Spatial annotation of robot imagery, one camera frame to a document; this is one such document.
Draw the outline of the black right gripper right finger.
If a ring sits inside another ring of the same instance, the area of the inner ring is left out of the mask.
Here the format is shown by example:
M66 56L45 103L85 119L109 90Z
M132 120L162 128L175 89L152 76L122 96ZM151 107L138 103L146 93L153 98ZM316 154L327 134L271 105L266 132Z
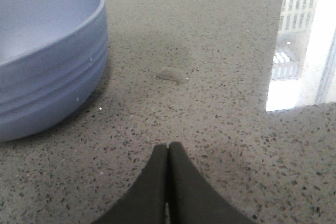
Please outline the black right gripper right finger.
M204 179L183 145L169 145L171 223L253 223Z

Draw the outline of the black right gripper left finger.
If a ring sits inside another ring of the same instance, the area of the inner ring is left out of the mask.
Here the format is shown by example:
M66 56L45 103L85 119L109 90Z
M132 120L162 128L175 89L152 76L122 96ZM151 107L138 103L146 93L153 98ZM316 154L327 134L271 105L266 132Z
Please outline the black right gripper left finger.
M168 150L159 144L126 194L93 223L164 223Z

